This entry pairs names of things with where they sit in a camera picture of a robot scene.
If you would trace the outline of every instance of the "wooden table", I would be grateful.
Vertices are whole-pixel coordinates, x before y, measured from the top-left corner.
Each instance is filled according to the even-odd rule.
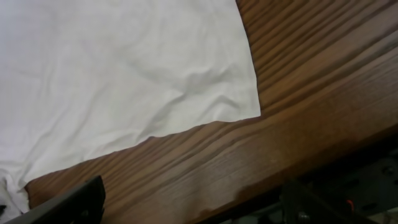
[[[103,223],[191,223],[334,161],[398,123],[398,4],[239,3],[262,116],[214,122],[28,184],[32,207],[101,174]]]

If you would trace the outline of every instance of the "brown wooden surface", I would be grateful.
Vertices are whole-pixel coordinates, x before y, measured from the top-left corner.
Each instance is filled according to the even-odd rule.
[[[241,0],[262,116],[151,138],[28,184],[33,207],[91,176],[103,223],[190,223],[398,123],[398,4]]]

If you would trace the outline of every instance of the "table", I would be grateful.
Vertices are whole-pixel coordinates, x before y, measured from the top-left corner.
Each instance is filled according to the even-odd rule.
[[[261,117],[214,122],[33,180],[35,207],[100,174],[103,223],[194,223],[398,124],[398,4],[238,3]]]

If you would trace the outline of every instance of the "white fabric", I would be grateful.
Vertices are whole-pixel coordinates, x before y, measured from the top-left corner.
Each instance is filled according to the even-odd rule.
[[[23,212],[49,172],[260,115],[234,0],[1,0],[0,72],[0,180]]]

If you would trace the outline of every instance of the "crumpled fabric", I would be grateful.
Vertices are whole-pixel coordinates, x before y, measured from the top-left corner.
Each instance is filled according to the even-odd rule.
[[[260,115],[234,0],[2,0],[0,105],[10,217],[29,209],[35,178]]]

